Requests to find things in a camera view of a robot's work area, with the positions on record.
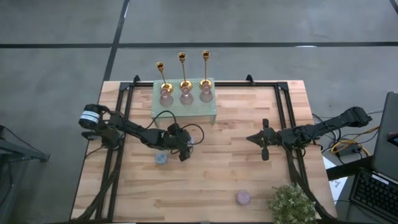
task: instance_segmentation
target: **potted plant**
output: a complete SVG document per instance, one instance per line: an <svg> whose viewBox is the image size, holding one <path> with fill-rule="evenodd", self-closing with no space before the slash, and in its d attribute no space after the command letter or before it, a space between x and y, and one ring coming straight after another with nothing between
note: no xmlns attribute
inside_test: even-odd
<svg viewBox="0 0 398 224"><path fill-rule="evenodd" d="M276 189L274 197L268 201L275 224L310 224L316 223L315 202L312 202L301 189L294 184Z"/></svg>

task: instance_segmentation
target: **wooden table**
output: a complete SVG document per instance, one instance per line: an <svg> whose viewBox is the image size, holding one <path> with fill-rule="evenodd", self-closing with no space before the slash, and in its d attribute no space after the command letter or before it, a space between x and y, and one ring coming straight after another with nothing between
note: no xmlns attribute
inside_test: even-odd
<svg viewBox="0 0 398 224"><path fill-rule="evenodd" d="M304 82L288 83L297 125L313 124ZM104 82L99 104L114 110L119 84ZM274 194L272 187L290 182L286 155L281 147L269 147L270 159L262 161L260 147L246 137L262 129L263 118L269 119L270 127L280 130L274 89L218 87L216 97L215 125L210 125L206 118L177 118L180 125L196 123L205 130L205 140L195 146L191 158L185 162L180 162L175 154L169 155L166 165L158 166L154 162L157 150L146 147L132 136L127 137L114 222L272 221L267 207L267 200ZM147 126L151 122L151 101L151 87L135 88L130 120ZM286 107L284 111L289 124ZM171 123L163 119L160 128L165 129ZM188 131L195 141L200 139L201 132L196 127L189 127ZM100 141L91 142L87 153L99 145ZM105 157L103 150L86 159L72 218L78 217L98 193ZM307 147L304 161L312 192L326 210L336 216L319 147ZM252 195L249 205L236 203L238 190L247 190ZM106 200L104 215L108 211L107 204Z"/></svg>

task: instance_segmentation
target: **gray concrete floor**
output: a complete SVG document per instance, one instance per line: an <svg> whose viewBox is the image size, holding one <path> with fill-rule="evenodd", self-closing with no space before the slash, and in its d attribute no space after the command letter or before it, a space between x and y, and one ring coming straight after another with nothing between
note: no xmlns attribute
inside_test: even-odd
<svg viewBox="0 0 398 224"><path fill-rule="evenodd" d="M0 44L111 43L122 4L2 0ZM388 0L139 0L129 5L121 42L397 41L397 23ZM158 79L157 61L167 78L179 78L180 51L187 75L202 76L202 50L119 49L111 80ZM216 80L304 80L319 116L351 106L380 109L386 93L398 89L396 47L209 50ZM109 49L0 49L0 123L51 153L47 164L29 164L13 223L68 220L87 144L77 121L84 105L98 100L108 57ZM373 151L374 141L365 146Z"/></svg>

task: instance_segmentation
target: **black keyboard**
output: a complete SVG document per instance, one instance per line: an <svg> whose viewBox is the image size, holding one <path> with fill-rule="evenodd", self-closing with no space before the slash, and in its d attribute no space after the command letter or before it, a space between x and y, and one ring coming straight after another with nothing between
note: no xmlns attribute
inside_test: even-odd
<svg viewBox="0 0 398 224"><path fill-rule="evenodd" d="M349 200L398 223L398 185L365 169L355 176Z"/></svg>

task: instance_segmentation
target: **gold candlestick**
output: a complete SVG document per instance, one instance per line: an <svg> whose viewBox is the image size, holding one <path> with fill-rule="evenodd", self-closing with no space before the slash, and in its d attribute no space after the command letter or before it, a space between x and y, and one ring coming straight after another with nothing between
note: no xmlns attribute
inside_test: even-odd
<svg viewBox="0 0 398 224"><path fill-rule="evenodd" d="M182 90L183 87L188 87L189 90L192 89L192 83L190 81L187 81L186 77L185 77L185 66L184 66L184 62L185 62L185 53L184 52L180 52L178 53L178 59L180 60L181 64L182 64L182 74L184 76L184 81L181 82L180 84L180 88Z"/></svg>
<svg viewBox="0 0 398 224"><path fill-rule="evenodd" d="M167 83L166 79L164 78L164 74L163 74L164 65L163 65L163 62L157 62L156 63L156 68L160 71L160 74L162 75L162 78L163 78L164 84L162 84L162 88L167 90L167 92L169 92L169 93L173 92L173 86L171 84Z"/></svg>
<svg viewBox="0 0 398 224"><path fill-rule="evenodd" d="M207 79L207 60L210 57L210 52L208 50L204 50L202 53L203 59L205 59L205 79L200 81L200 88L203 89L204 84L208 84L211 88L211 81Z"/></svg>

